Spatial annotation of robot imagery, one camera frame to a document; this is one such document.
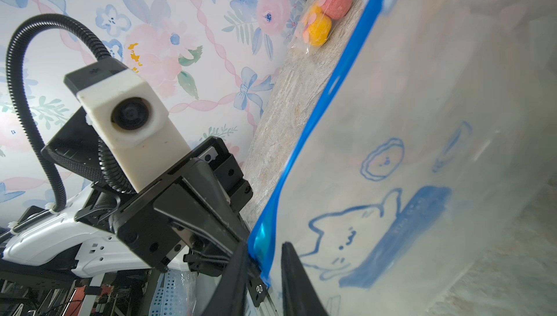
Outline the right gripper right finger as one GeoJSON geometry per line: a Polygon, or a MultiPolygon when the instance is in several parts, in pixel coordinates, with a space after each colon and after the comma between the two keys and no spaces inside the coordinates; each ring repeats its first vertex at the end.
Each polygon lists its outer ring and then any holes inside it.
{"type": "Polygon", "coordinates": [[[285,316],[328,315],[290,242],[281,247],[281,281],[285,316]]]}

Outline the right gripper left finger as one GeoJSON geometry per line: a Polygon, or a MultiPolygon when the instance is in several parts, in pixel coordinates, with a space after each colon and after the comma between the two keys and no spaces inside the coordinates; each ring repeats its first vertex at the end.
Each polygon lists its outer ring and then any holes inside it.
{"type": "Polygon", "coordinates": [[[202,316],[243,316],[245,314],[248,260],[247,245],[240,243],[202,316]]]}

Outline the blue zipper clear bag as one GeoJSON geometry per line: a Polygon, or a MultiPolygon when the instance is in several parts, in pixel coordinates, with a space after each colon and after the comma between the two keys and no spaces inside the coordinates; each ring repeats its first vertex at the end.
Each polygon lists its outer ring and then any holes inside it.
{"type": "Polygon", "coordinates": [[[419,315],[556,171],[556,0],[363,0],[249,238],[328,315],[419,315]]]}

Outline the pink zipper clear bag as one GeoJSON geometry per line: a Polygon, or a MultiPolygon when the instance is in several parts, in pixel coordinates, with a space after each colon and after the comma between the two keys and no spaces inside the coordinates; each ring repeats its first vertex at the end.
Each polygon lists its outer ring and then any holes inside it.
{"type": "Polygon", "coordinates": [[[314,52],[331,37],[336,26],[356,0],[308,0],[294,29],[291,47],[304,53],[314,52]]]}

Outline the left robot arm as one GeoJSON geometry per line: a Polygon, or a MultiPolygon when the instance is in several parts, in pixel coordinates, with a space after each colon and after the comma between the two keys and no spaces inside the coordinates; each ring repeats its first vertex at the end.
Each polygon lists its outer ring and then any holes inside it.
{"type": "Polygon", "coordinates": [[[59,214],[29,210],[1,268],[46,288],[149,268],[218,277],[248,239],[239,213],[252,195],[234,155],[210,137],[137,194],[91,184],[59,214]]]}

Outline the pink peach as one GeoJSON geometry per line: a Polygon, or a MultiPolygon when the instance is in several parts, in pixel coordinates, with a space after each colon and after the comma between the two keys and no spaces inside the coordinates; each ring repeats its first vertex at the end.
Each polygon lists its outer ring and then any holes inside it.
{"type": "Polygon", "coordinates": [[[319,7],[331,19],[343,18],[352,5],[352,0],[319,0],[319,7]]]}

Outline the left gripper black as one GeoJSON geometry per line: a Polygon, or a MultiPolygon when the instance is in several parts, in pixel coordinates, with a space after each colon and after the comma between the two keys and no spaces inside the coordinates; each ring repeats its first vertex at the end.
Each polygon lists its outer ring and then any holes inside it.
{"type": "Polygon", "coordinates": [[[94,185],[75,221],[115,234],[159,272],[172,259],[219,277],[249,228],[240,212],[253,196],[234,155],[210,136],[138,194],[94,185]]]}

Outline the yellow peach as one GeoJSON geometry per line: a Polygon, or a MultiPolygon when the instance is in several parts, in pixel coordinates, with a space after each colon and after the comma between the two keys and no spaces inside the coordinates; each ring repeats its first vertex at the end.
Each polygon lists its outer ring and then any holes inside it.
{"type": "Polygon", "coordinates": [[[317,6],[311,6],[304,21],[303,40],[313,47],[321,47],[329,38],[332,20],[317,6]]]}

